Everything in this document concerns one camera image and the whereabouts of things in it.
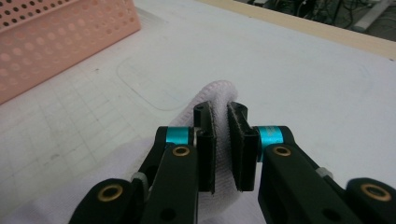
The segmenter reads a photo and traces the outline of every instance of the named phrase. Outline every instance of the pink plastic basket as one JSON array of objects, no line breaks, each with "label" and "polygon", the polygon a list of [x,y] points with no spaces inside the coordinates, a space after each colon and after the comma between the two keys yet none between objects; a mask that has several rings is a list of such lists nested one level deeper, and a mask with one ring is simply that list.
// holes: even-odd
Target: pink plastic basket
[{"label": "pink plastic basket", "polygon": [[0,104],[139,29],[132,0],[0,0]]}]

